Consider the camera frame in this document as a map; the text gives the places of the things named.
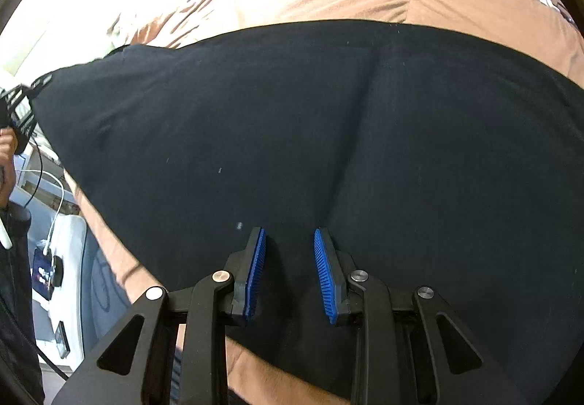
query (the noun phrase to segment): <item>black bracket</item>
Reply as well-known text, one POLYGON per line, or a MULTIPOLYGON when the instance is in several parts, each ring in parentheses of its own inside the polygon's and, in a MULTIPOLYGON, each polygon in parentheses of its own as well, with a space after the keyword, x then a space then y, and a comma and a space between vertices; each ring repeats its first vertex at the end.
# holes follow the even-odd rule
POLYGON ((264 264, 266 233, 253 228, 246 249, 194 287, 149 288, 85 357, 55 405, 169 403, 179 324, 186 323, 179 405, 227 405, 225 326, 252 317, 264 264))
POLYGON ((387 288, 335 250, 326 228, 315 234, 315 252, 325 312, 335 325, 357 329, 351 405, 527 403, 433 288, 413 294, 387 288), (338 292, 332 300, 331 289, 338 292), (331 314, 332 304, 339 309, 331 314))
POLYGON ((0 127, 14 129, 18 142, 15 152, 17 155, 26 149, 28 140, 33 134, 37 122, 30 107, 26 110, 23 117, 18 116, 16 108, 22 103, 24 98, 30 100, 34 93, 34 89, 26 85, 19 85, 0 96, 0 127))

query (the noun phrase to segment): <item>person's arm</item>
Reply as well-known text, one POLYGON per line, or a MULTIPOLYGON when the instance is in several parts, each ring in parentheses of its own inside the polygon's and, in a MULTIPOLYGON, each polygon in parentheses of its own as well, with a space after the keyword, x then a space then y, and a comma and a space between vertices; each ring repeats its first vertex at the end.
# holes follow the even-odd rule
POLYGON ((229 338, 226 356, 229 388, 251 405, 349 405, 347 400, 268 364, 229 338))
POLYGON ((16 171, 14 169, 14 152, 18 142, 13 129, 0 129, 0 168, 4 175, 0 186, 0 209, 5 209, 8 205, 10 194, 16 186, 16 171))

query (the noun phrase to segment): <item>human hand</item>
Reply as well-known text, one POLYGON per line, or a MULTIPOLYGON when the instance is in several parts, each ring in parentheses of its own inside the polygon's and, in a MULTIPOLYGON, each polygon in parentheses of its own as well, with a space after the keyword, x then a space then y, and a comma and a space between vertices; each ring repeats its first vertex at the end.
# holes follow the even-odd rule
POLYGON ((8 205, 10 194, 16 186, 16 171, 14 169, 14 152, 18 141, 11 128, 0 129, 0 168, 3 169, 2 185, 0 186, 0 208, 8 205))

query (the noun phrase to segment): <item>black cloth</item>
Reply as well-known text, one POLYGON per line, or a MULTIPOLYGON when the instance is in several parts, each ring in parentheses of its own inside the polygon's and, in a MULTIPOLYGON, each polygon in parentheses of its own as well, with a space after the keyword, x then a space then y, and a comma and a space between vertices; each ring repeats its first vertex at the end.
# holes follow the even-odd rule
POLYGON ((429 284, 526 398, 584 340, 584 94, 509 48, 365 21, 133 46, 57 70, 53 148, 167 288, 269 234, 262 313, 233 336, 348 397, 353 341, 322 311, 314 229, 387 285, 429 284))
POLYGON ((42 404, 28 262, 30 212, 10 202, 0 218, 12 241, 11 249, 0 246, 0 403, 42 404))

